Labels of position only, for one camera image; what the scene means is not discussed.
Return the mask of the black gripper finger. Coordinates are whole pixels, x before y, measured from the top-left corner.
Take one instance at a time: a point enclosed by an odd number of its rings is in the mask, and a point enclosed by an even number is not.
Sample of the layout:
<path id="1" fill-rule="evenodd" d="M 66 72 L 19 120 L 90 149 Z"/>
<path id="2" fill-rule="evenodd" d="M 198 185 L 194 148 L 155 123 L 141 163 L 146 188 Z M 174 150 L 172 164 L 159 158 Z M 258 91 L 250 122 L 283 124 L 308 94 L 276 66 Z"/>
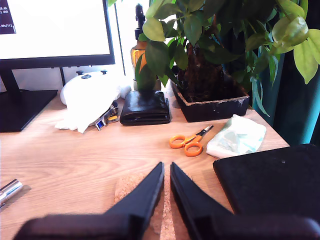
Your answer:
<path id="1" fill-rule="evenodd" d="M 232 212 L 201 190 L 174 162 L 170 165 L 170 186 L 190 238 L 220 240 L 217 220 Z"/>
<path id="2" fill-rule="evenodd" d="M 126 240 L 141 240 L 159 202 L 164 186 L 165 167 L 159 162 L 127 196 L 111 207 L 107 214 L 128 217 Z"/>

